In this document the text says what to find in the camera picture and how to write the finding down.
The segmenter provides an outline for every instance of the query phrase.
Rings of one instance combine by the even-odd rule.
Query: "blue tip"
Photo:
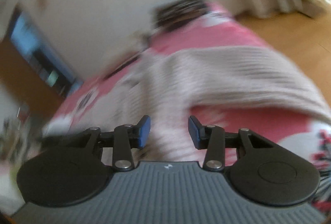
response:
[[[143,126],[140,128],[139,148],[143,148],[146,145],[150,130],[151,130],[151,118],[148,117],[145,123],[143,124]]]
[[[188,132],[190,133],[194,147],[199,149],[200,148],[199,130],[191,118],[188,119]]]

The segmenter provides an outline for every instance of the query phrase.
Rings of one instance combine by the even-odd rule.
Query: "pink blanket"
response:
[[[249,29],[241,26],[231,18],[224,8],[212,4],[212,12],[190,22],[186,26],[170,33],[159,33],[153,36],[151,50],[155,53],[170,55],[187,48],[208,48],[215,46],[268,46]],[[103,81],[100,77],[88,80],[73,95],[65,100],[54,118],[71,115],[72,125],[79,122],[81,116],[88,111],[101,96],[111,91],[116,82],[128,73],[134,64],[124,68],[111,78]],[[215,106],[192,107],[190,113],[201,123],[222,126],[226,131],[237,132],[239,128],[249,128],[266,138],[281,144],[309,161],[319,160],[325,155],[327,134],[331,127],[318,122],[307,115],[295,111],[278,108],[264,109],[223,109]],[[226,165],[236,161],[234,150],[226,152]],[[317,206],[330,210],[329,195],[320,190]]]

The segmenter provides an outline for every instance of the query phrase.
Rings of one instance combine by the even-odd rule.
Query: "logo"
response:
[[[168,164],[168,165],[166,165],[166,166],[164,166],[165,167],[165,169],[171,169],[172,167],[173,167],[173,165],[172,164]]]

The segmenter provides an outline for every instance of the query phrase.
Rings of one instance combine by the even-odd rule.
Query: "wooden floor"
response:
[[[292,13],[269,19],[244,17],[239,22],[293,60],[331,106],[331,8],[316,19]]]

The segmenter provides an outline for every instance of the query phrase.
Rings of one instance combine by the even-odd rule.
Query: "beige knit blanket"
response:
[[[75,128],[110,131],[147,114],[152,119],[148,159],[197,160],[187,134],[188,111],[195,105],[287,108],[331,123],[320,91],[286,57],[269,48],[231,46],[182,50],[167,57],[145,53]]]

